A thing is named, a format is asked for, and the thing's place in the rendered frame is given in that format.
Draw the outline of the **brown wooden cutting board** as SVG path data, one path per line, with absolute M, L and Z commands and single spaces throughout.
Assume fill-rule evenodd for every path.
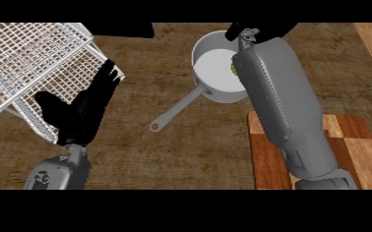
M 267 140 L 254 111 L 247 128 L 256 190 L 294 190 L 300 179 L 290 173 L 279 148 Z M 372 190 L 372 131 L 357 115 L 324 115 L 325 136 L 338 165 L 353 177 L 359 190 Z

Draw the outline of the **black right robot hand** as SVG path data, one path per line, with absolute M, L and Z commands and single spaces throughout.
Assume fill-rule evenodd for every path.
M 226 39 L 233 41 L 245 29 L 257 29 L 259 33 L 254 35 L 254 39 L 257 43 L 262 43 L 275 37 L 284 37 L 297 24 L 297 22 L 232 23 L 226 32 Z

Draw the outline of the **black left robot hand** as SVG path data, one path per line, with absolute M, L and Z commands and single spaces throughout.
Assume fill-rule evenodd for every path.
M 95 140 L 105 108 L 121 81 L 114 66 L 115 63 L 107 60 L 89 88 L 78 92 L 71 103 L 64 102 L 47 91 L 39 91 L 36 94 L 45 120 L 58 128 L 56 143 L 59 145 L 87 146 Z

